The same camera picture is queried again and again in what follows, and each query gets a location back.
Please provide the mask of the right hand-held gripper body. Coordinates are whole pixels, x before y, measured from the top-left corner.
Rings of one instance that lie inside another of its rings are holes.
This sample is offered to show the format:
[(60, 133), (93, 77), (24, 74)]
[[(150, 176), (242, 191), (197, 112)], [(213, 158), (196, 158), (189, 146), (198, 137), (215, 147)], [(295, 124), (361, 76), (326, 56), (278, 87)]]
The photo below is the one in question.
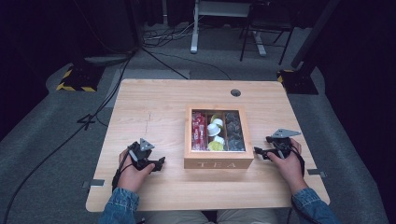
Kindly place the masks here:
[(297, 131), (278, 129), (272, 135), (267, 136), (266, 141), (275, 147), (273, 153), (275, 153), (280, 159), (286, 159), (289, 156), (292, 147), (290, 138), (299, 134), (300, 132)]

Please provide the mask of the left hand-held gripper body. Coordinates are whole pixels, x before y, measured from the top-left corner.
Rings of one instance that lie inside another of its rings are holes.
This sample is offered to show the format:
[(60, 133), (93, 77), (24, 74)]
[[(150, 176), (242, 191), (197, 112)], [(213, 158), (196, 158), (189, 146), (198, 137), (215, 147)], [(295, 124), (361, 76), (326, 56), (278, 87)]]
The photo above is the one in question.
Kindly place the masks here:
[(152, 149), (154, 149), (154, 145), (144, 138), (141, 138), (139, 141), (135, 141), (128, 146), (128, 153), (132, 158), (133, 166), (137, 170), (142, 170), (151, 164), (149, 155), (151, 154)]

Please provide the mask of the glass-paned wooden box lid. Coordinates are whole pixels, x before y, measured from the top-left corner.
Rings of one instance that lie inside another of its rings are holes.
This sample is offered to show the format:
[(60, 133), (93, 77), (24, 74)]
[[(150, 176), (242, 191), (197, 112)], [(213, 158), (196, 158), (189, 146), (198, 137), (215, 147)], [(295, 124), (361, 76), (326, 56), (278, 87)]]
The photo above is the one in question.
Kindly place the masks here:
[[(192, 121), (192, 113), (193, 112), (201, 112), (205, 116), (205, 126), (206, 126), (206, 150), (192, 150), (191, 149), (191, 121)], [(239, 116), (242, 133), (243, 133), (243, 140), (245, 145), (244, 151), (230, 151), (228, 146), (228, 137), (226, 131), (226, 118), (225, 114), (227, 112), (236, 112)], [(218, 136), (224, 138), (225, 145), (223, 146), (224, 149), (222, 151), (210, 151), (208, 149), (208, 144), (214, 141), (215, 136), (209, 136), (207, 134), (207, 126), (212, 123), (211, 118), (213, 115), (217, 114), (223, 121), (223, 126), (220, 127), (220, 133)], [(248, 132), (248, 122), (246, 113), (243, 107), (241, 106), (226, 106), (226, 105), (188, 105), (186, 108), (186, 149), (188, 153), (224, 153), (230, 154), (233, 156), (241, 156), (245, 158), (249, 158), (252, 156), (252, 146), (250, 143), (250, 136)]]

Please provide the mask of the wooden tea box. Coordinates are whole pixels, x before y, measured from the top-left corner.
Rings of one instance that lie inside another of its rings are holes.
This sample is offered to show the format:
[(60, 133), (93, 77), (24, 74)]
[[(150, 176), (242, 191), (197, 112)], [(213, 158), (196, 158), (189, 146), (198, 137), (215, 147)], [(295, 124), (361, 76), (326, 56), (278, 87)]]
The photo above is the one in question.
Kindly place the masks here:
[(188, 153), (184, 150), (184, 168), (185, 169), (247, 169), (254, 159), (253, 147), (252, 156), (249, 158), (233, 156), (224, 153)]

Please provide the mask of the person's left hand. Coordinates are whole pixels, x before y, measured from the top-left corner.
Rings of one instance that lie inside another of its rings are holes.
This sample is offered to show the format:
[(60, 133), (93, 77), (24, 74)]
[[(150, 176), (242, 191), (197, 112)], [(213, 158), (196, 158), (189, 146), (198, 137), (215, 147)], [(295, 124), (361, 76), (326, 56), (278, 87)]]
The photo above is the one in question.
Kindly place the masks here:
[(119, 162), (121, 173), (117, 187), (121, 189), (127, 189), (132, 192), (138, 192), (146, 177), (155, 168), (154, 164), (150, 164), (141, 171), (137, 170), (133, 166), (127, 149), (124, 149), (121, 152)]

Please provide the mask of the person's right hand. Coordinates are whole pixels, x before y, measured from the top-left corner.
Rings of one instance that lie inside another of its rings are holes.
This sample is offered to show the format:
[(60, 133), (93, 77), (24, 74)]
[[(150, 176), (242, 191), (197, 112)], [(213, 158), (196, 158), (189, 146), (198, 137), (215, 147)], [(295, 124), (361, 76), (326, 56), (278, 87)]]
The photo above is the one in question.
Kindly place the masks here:
[(290, 141), (297, 153), (291, 152), (286, 159), (280, 159), (277, 155), (273, 154), (274, 156), (271, 159), (288, 183), (291, 194), (294, 195), (300, 190), (306, 189), (307, 184), (304, 181), (301, 164), (298, 159), (298, 155), (302, 152), (302, 146), (294, 139), (290, 139)]

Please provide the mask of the dark capsules in box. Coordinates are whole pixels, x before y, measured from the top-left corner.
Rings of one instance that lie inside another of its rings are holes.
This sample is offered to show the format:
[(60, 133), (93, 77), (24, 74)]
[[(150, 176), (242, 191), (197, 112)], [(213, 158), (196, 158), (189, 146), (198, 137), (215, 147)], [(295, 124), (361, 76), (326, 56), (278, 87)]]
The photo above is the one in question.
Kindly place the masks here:
[(244, 151), (245, 145), (243, 140), (242, 127), (239, 116), (236, 112), (227, 112), (226, 131), (228, 137), (228, 146), (230, 151)]

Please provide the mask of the grey tape strip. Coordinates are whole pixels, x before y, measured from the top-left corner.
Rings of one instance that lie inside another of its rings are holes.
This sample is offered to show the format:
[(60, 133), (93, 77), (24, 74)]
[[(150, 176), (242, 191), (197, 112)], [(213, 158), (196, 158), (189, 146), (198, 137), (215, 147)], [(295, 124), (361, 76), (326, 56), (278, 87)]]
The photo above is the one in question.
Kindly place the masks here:
[(327, 174), (319, 169), (307, 169), (307, 172), (309, 175), (319, 175), (322, 178), (327, 177)]
[(90, 189), (91, 187), (102, 187), (105, 184), (104, 179), (92, 179), (89, 181), (84, 181), (82, 187), (84, 189)]

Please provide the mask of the bundle of red stick packets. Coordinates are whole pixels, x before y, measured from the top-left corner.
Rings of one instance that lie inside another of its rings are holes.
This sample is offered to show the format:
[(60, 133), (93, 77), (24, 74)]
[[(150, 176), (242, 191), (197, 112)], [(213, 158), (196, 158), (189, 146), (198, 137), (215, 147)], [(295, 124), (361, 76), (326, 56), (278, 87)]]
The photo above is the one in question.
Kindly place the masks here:
[(206, 150), (205, 116), (201, 112), (192, 113), (191, 149)]

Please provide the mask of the person's left leg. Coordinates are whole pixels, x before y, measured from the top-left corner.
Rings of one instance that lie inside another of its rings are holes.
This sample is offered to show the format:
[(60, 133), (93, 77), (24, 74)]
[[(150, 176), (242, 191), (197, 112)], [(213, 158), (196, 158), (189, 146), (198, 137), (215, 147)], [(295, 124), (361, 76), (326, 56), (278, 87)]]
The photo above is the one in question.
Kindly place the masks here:
[(146, 224), (208, 224), (209, 220), (200, 211), (141, 212)]

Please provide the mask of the person's leg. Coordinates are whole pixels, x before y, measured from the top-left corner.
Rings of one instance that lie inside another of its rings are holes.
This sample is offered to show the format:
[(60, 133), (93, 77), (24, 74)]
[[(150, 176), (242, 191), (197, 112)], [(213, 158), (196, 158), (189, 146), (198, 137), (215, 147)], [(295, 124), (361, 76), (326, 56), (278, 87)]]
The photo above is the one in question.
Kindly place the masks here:
[(200, 211), (141, 212), (146, 224), (208, 224), (209, 220)]
[(278, 224), (272, 209), (226, 209), (217, 212), (218, 224)]

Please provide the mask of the black yellow-striped stand base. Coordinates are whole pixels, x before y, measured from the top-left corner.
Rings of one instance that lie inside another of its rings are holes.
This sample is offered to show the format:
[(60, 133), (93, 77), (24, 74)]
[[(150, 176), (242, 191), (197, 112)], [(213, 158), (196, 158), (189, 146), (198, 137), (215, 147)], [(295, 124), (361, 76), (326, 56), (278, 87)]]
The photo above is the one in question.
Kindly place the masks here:
[(78, 68), (71, 65), (64, 73), (58, 84), (57, 91), (87, 91), (98, 90), (98, 84), (105, 71), (101, 66), (89, 66), (88, 68)]
[(296, 70), (279, 70), (276, 80), (280, 82), (288, 94), (317, 95), (318, 90), (310, 76), (304, 76)]

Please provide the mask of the person's right leg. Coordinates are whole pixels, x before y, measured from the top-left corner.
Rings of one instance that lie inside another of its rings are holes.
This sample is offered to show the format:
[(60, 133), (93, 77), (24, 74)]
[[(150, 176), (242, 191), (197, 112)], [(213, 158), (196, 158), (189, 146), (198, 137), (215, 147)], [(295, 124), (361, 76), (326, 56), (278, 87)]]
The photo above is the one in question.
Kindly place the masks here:
[(272, 209), (226, 209), (217, 212), (218, 224), (278, 224)]

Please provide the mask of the black slanted stand pole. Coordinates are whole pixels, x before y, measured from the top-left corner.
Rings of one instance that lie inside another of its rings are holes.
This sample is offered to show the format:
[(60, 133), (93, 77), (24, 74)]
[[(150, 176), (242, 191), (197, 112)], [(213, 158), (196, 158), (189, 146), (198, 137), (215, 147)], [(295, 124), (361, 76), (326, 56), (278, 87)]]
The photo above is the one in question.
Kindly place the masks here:
[(323, 9), (321, 15), (318, 17), (318, 20), (316, 24), (313, 26), (310, 34), (300, 47), (299, 51), (293, 58), (291, 62), (291, 67), (292, 68), (298, 68), (300, 63), (304, 60), (304, 57), (307, 55), (309, 49), (313, 46), (315, 40), (318, 38), (319, 33), (325, 26), (326, 22), (336, 9), (337, 5), (339, 4), (341, 0), (330, 0), (326, 7)]

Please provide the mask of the black metal chair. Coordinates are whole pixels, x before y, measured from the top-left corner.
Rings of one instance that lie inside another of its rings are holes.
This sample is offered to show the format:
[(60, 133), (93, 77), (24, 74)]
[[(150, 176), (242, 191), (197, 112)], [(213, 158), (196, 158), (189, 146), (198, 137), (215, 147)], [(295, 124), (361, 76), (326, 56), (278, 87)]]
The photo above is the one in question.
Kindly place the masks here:
[(247, 21), (239, 35), (243, 47), (239, 61), (243, 61), (248, 33), (274, 33), (274, 47), (283, 49), (278, 64), (282, 64), (294, 31), (292, 16), (284, 3), (279, 0), (254, 0), (248, 7)]

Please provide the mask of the white desk frame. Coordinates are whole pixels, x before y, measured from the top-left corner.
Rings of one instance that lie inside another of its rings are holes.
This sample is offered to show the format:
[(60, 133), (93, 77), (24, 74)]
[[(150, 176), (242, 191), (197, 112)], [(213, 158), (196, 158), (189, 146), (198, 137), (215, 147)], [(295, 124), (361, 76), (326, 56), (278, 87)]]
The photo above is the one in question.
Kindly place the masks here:
[(194, 0), (193, 31), (191, 38), (191, 53), (198, 51), (199, 19), (202, 16), (220, 16), (245, 18), (248, 15), (249, 3), (232, 3), (229, 1)]

